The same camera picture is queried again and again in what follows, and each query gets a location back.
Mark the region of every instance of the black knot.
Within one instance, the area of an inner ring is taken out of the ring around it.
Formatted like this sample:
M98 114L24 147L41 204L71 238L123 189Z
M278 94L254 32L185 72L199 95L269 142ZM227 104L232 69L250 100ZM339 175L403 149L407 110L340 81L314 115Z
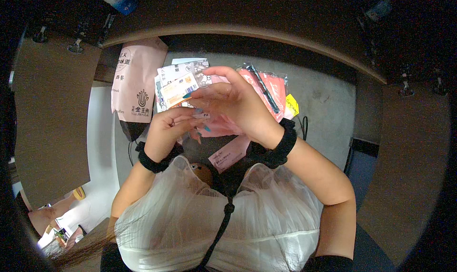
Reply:
M224 207L224 213L227 215L227 214L231 214L232 212L235 211L235 206L232 204L232 203L228 203L225 205Z

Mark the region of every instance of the woman's right hand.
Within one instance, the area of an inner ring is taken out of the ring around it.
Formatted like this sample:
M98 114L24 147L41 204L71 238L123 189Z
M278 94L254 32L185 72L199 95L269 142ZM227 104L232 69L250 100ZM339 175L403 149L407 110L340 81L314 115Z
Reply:
M210 114L224 114L231 118L248 137L265 148L275 149L284 129L270 114L254 88L230 67L210 67L205 75L220 75L228 83L215 83L191 93L189 104Z

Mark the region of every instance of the barcode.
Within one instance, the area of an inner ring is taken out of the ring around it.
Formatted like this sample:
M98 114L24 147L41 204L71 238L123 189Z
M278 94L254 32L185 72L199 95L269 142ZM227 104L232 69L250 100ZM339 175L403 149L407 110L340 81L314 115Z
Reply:
M186 93L193 92L197 89L196 85L193 85L191 87L186 88Z

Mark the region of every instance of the wristband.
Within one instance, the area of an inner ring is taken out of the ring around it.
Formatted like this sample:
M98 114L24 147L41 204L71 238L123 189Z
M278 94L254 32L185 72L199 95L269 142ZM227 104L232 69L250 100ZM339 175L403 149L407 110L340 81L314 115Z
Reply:
M152 171L155 174L165 171L166 168L168 168L170 162L176 156L184 152L182 146L179 143L175 143L171 152L162 161L156 163L146 155L144 151L144 145L145 143L141 141L140 143L138 143L137 148L135 148L135 150L139 152L138 160L140 161L141 165L143 165L143 167L145 167L149 171Z
M261 162L270 169L275 169L287 162L287 155L289 155L297 141L294 121L282 119L279 125L284 128L284 135L274 150L265 149L262 145L251 142L252 152L249 157Z

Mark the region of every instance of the cabinet door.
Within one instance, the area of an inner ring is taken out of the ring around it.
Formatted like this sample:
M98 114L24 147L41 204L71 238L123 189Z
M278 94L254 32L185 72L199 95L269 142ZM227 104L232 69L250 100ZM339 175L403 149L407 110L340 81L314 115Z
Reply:
M415 245L435 207L449 150L449 101L430 88L383 87L381 144L357 222L397 266Z
M87 109L101 50L46 32L49 42L26 37L15 64L17 110L15 161L26 196L37 209L90 181Z

